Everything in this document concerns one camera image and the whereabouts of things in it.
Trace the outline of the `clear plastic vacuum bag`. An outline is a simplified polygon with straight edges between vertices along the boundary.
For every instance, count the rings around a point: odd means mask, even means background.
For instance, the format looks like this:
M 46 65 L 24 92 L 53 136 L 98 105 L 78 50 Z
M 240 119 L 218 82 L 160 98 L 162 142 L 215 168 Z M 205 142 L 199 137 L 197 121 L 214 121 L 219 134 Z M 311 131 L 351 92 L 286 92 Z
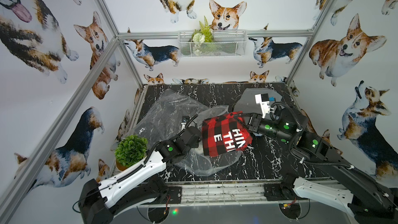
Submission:
M 198 114 L 199 116 L 191 125 L 196 125 L 201 130 L 203 120 L 227 113 L 228 106 L 226 105 L 210 108 L 188 96 L 167 89 L 156 100 L 147 115 L 125 136 L 137 135 L 146 138 L 147 147 L 151 148 L 156 142 L 167 140 L 180 132 L 184 116 L 192 117 Z M 228 155 L 223 154 L 211 158 L 204 155 L 203 144 L 199 143 L 199 147 L 190 150 L 188 156 L 177 166 L 196 176 L 211 176 L 235 164 L 241 155 L 241 151 L 233 151 Z

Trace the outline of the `red garment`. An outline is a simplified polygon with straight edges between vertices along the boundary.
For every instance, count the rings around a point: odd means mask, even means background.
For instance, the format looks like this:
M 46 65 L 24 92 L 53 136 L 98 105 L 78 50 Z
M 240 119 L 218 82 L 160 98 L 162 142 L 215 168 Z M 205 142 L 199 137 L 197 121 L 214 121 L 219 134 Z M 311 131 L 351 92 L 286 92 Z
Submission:
M 241 115 L 242 112 L 232 112 L 202 122 L 204 155 L 214 158 L 233 151 L 244 151 L 252 143 Z

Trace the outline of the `grey shirt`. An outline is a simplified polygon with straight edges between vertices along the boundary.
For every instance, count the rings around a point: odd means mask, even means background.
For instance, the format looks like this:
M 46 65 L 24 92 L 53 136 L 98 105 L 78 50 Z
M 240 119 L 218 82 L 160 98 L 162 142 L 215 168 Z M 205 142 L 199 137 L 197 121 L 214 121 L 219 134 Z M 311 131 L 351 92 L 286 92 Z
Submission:
M 255 95 L 267 93 L 269 97 L 274 97 L 277 102 L 282 100 L 282 96 L 274 90 L 266 88 L 247 88 L 233 108 L 233 112 L 262 114 L 261 106 L 256 104 Z

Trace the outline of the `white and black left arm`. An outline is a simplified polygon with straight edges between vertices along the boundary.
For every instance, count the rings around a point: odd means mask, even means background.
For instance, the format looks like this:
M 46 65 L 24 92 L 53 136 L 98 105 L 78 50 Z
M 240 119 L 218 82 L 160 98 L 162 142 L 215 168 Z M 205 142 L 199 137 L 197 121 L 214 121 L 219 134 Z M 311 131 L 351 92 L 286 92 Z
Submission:
M 121 173 L 97 182 L 84 184 L 75 203 L 85 224 L 109 224 L 125 209 L 144 203 L 161 202 L 169 193 L 158 174 L 185 159 L 202 139 L 201 131 L 191 123 L 168 140 L 155 143 L 147 156 Z

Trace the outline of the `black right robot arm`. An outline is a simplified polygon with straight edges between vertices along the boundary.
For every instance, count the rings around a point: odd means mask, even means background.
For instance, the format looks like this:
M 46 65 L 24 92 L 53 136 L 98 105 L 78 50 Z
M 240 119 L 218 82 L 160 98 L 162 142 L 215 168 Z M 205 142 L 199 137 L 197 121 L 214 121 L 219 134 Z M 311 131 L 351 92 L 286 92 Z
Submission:
M 298 162 L 321 169 L 344 186 L 336 189 L 289 175 L 280 187 L 281 194 L 311 199 L 352 216 L 360 224 L 396 224 L 398 191 L 376 182 L 353 166 L 322 137 L 306 130 L 308 118 L 283 110 L 277 119 L 256 113 L 242 114 L 245 128 L 261 136 L 287 144 Z

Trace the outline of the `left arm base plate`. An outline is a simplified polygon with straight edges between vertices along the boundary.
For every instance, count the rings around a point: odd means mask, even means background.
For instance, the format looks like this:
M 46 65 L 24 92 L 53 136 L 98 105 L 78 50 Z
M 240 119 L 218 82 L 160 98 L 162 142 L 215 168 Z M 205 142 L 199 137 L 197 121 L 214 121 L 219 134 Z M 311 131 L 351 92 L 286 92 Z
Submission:
M 167 194 L 165 195 L 165 198 L 163 199 L 163 201 L 161 203 L 164 205 L 166 205 L 166 203 L 180 204 L 181 198 L 182 198 L 182 187 L 172 186 L 172 187 L 168 187 Z

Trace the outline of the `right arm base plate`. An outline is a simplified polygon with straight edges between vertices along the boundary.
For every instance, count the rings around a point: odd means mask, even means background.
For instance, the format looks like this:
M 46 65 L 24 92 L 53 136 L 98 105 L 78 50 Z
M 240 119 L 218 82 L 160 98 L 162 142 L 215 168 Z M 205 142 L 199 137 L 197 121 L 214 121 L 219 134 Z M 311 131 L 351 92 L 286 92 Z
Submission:
M 293 201 L 297 199 L 293 189 L 283 184 L 264 184 L 263 188 L 267 201 Z

